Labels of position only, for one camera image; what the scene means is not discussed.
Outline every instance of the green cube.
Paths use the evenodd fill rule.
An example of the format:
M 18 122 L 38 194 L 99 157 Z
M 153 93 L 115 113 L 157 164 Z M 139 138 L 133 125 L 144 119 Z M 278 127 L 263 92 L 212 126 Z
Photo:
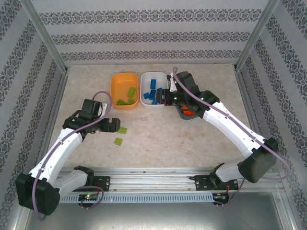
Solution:
M 135 93 L 135 88 L 131 87 L 128 91 L 128 97 L 132 98 L 134 96 Z
M 128 100 L 128 104 L 134 104 L 134 99 L 129 98 L 129 100 Z
M 123 139 L 116 138 L 114 144 L 121 146 L 121 143 L 123 143 Z
M 127 133 L 127 128 L 120 127 L 120 129 L 117 131 L 118 133 L 126 134 Z
M 117 101 L 117 104 L 118 104 L 118 105 L 128 105 L 128 104 L 125 103 L 122 99 L 119 99 L 119 100 Z

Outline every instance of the marble surface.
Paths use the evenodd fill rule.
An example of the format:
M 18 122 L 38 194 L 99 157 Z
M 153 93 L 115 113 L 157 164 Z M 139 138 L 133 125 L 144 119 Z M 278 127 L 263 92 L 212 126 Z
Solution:
M 135 72 L 139 79 L 149 71 L 169 73 L 174 65 L 92 65 L 72 66 L 53 131 L 54 143 L 64 120 L 81 109 L 85 98 L 95 92 L 109 92 L 111 77 L 119 72 Z M 231 64 L 177 65 L 190 72 L 200 90 L 210 90 L 245 125 L 247 115 Z M 107 97 L 99 95 L 99 101 Z M 200 118 L 185 121 L 175 107 L 149 109 L 139 102 L 129 111 L 111 110 L 127 134 L 88 134 L 65 163 L 65 167 L 214 167 L 219 163 L 243 159 L 235 145 L 218 129 Z M 122 138 L 121 146 L 114 144 Z

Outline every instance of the blue block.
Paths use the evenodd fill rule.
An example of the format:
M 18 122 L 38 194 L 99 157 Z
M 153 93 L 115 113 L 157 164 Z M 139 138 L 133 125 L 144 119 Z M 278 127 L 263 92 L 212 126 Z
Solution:
M 150 81 L 150 89 L 151 89 L 151 90 L 155 90 L 155 82 L 156 82 L 155 79 L 152 79 L 152 80 Z
M 145 99 L 148 99 L 149 98 L 149 93 L 148 92 L 144 93 L 143 96 L 144 96 Z
M 149 99 L 151 100 L 155 99 L 155 92 L 156 90 L 150 90 Z

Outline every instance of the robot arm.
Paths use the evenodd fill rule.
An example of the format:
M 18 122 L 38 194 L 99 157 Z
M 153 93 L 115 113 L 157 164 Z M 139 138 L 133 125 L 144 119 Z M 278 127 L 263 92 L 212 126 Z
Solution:
M 38 175 L 39 170 L 45 159 L 51 154 L 51 150 L 61 142 L 61 145 L 51 155 L 45 167 L 42 168 L 42 173 L 38 178 L 38 183 L 35 190 L 37 208 L 40 213 L 50 215 L 58 206 L 59 200 L 66 194 L 84 185 L 93 185 L 94 171 L 82 166 L 75 167 L 74 170 L 57 179 L 58 174 L 64 163 L 75 150 L 75 148 L 85 139 L 89 133 L 101 132 L 117 132 L 120 128 L 120 120 L 112 118 L 109 122 L 108 118 L 102 119 L 93 126 L 82 129 L 80 132 L 72 134 L 65 141 L 62 139 L 72 131 L 83 127 L 97 119 L 101 115 L 98 112 L 101 108 L 101 115 L 106 112 L 107 104 L 101 102 L 85 99 L 82 110 L 78 110 L 72 116 L 67 118 L 63 124 L 59 137 L 49 152 L 33 168 L 29 174 L 21 173 L 16 179 L 16 188 L 18 201 L 21 206 L 33 209 L 32 204 L 32 188 L 34 180 Z
M 276 157 L 255 142 L 257 139 L 264 143 L 273 151 L 277 151 L 278 144 L 273 138 L 266 140 L 261 135 L 253 132 L 234 117 L 224 106 L 220 99 L 210 91 L 200 92 L 195 84 L 192 75 L 188 72 L 177 74 L 180 82 L 195 96 L 212 106 L 224 111 L 235 119 L 245 130 L 255 139 L 251 139 L 233 121 L 221 113 L 196 101 L 188 95 L 173 78 L 173 73 L 168 75 L 169 89 L 163 89 L 157 93 L 157 101 L 164 105 L 175 105 L 177 107 L 187 107 L 188 110 L 205 121 L 210 122 L 224 133 L 240 150 L 245 160 L 218 165 L 210 174 L 211 182 L 218 185 L 220 182 L 228 182 L 234 179 L 245 178 L 250 182 L 257 182 L 275 163 Z

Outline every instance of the patterned wallpaper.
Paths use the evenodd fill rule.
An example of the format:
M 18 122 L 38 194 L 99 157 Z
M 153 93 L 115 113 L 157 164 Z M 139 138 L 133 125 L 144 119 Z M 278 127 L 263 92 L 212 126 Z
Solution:
M 278 140 L 292 169 L 285 186 L 299 229 L 307 229 L 306 15 L 306 1 L 281 1 L 241 69 L 262 135 Z
M 0 230 L 16 203 L 15 180 L 34 167 L 61 72 L 17 0 L 0 0 Z
M 235 63 L 268 0 L 34 0 L 66 65 Z

